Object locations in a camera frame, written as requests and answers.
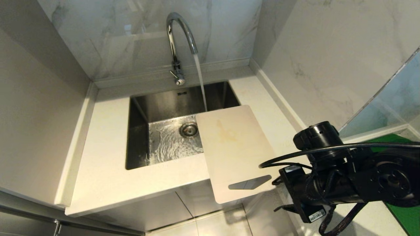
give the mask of cutting board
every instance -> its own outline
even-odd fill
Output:
[[[217,203],[274,188],[278,168],[258,165],[276,156],[248,105],[200,113],[196,119]]]

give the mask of water stream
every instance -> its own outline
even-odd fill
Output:
[[[200,79],[201,93],[203,94],[204,109],[207,111],[206,94],[204,93],[203,76],[201,75],[200,61],[198,60],[198,54],[194,54],[195,66],[198,71],[198,78]]]

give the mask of chrome faucet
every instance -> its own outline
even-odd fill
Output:
[[[168,30],[168,38],[169,43],[171,45],[171,52],[172,52],[172,69],[170,73],[175,77],[175,83],[177,85],[183,85],[185,83],[185,78],[181,70],[181,62],[178,60],[176,56],[175,50],[175,42],[172,36],[172,23],[173,21],[177,21],[181,28],[184,30],[186,39],[188,40],[188,45],[191,50],[191,54],[195,55],[198,53],[197,47],[195,45],[194,37],[192,36],[191,30],[189,29],[187,23],[185,22],[184,18],[176,12],[169,13],[168,17],[166,18],[166,28]]]

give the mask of sink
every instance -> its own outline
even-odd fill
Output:
[[[207,110],[239,106],[228,82],[204,86]],[[126,169],[203,152],[195,114],[205,112],[200,86],[130,99]]]

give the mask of cabinet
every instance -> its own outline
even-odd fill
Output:
[[[35,220],[23,216],[0,212],[0,236],[54,236],[56,224],[52,221]],[[61,226],[60,236],[118,236],[119,234],[105,233],[101,231]]]
[[[173,192],[87,217],[140,231],[150,231],[221,209],[233,208],[240,200],[218,204],[210,180],[178,187]]]
[[[90,214],[90,218],[139,231],[192,218],[176,192]]]
[[[214,198],[210,179],[181,186],[176,192],[194,217],[241,204],[240,200],[218,204]]]

